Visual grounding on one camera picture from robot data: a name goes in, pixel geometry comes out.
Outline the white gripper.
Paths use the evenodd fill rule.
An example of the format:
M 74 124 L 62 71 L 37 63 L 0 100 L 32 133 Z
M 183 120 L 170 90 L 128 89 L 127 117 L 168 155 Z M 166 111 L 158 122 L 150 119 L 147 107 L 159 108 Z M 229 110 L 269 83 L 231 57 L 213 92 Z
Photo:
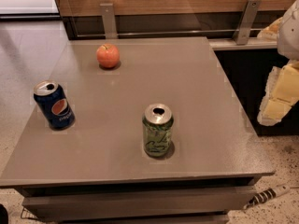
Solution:
M 299 101 L 299 0 L 296 0 L 282 18 L 273 21 L 258 33 L 259 39 L 276 41 L 278 53 L 290 59 L 282 68 L 274 66 L 265 85 L 258 122 L 274 126 Z

